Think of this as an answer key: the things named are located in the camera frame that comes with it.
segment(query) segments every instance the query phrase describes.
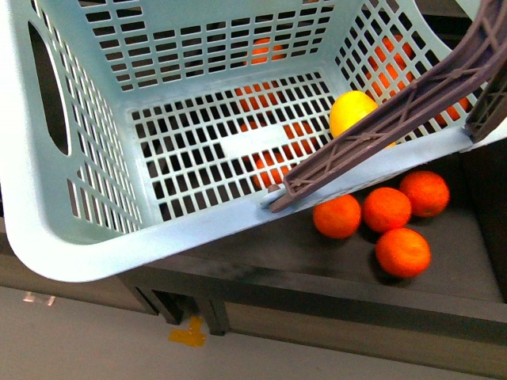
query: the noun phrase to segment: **floor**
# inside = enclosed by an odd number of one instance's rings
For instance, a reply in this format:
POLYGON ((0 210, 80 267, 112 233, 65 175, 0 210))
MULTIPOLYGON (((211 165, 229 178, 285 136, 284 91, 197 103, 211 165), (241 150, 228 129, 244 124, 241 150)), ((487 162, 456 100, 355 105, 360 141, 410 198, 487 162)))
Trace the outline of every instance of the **floor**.
POLYGON ((233 333, 208 335, 192 348, 170 342, 175 326, 161 317, 65 298, 46 306, 24 296, 0 287, 2 380, 484 379, 233 333))

